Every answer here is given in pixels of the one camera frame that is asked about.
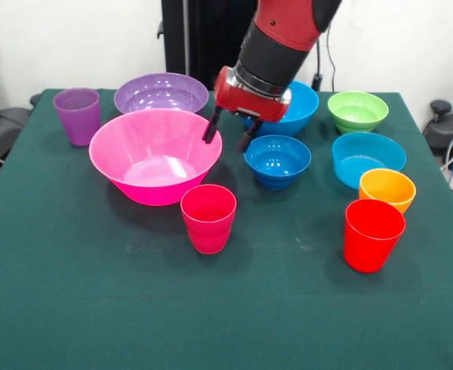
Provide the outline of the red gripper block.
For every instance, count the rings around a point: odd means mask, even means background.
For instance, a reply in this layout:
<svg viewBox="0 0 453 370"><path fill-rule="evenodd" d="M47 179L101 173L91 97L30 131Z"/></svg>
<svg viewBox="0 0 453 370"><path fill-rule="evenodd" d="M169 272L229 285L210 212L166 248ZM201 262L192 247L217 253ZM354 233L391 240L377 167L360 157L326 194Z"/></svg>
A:
<svg viewBox="0 0 453 370"><path fill-rule="evenodd" d="M244 85L236 77L234 69L229 66L224 66L220 70L216 78L213 95L216 106L203 134L203 141L206 144L213 141L220 115L224 109L231 113L257 118L240 137L237 144L238 153L244 153L247 150L263 125L263 121L272 123L280 121L291 103L290 88L287 88L278 97L260 95Z"/></svg>

